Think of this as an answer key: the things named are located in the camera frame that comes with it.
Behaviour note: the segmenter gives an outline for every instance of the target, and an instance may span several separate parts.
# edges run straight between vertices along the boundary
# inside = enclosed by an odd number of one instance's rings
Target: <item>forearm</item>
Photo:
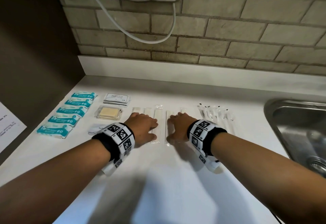
[[[110,152],[89,140],[0,188],[0,223],[52,223],[109,162]]]
[[[326,204],[326,180],[294,161],[227,133],[215,137],[211,151],[258,200],[284,220],[311,215],[319,218],[326,212],[320,209]]]

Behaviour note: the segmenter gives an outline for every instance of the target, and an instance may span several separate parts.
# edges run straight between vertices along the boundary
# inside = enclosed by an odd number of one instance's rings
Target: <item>stainless steel sink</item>
[[[326,104],[269,101],[264,112],[289,157],[326,178]]]

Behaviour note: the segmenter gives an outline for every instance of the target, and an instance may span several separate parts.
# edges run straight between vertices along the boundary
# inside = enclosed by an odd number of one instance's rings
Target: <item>hand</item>
[[[149,134],[151,129],[158,126],[157,119],[134,112],[124,124],[134,132],[135,144],[139,146],[157,139],[155,134]]]
[[[197,119],[189,116],[187,113],[178,112],[177,115],[171,115],[168,119],[168,129],[174,125],[175,132],[169,135],[166,140],[170,143],[188,141],[187,130],[189,126]]]

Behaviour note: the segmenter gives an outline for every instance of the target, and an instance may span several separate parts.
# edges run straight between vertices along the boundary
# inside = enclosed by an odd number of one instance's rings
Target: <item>person's left hand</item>
[[[155,134],[149,134],[151,129],[158,126],[157,119],[134,112],[124,124],[134,132],[135,144],[138,146],[157,139]]]

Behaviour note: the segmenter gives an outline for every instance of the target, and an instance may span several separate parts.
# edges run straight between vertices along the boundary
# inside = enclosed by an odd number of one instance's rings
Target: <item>person's right arm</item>
[[[196,119],[171,116],[169,141],[187,141]],[[326,223],[326,179],[271,150],[228,133],[218,134],[212,154],[267,208],[286,223]]]

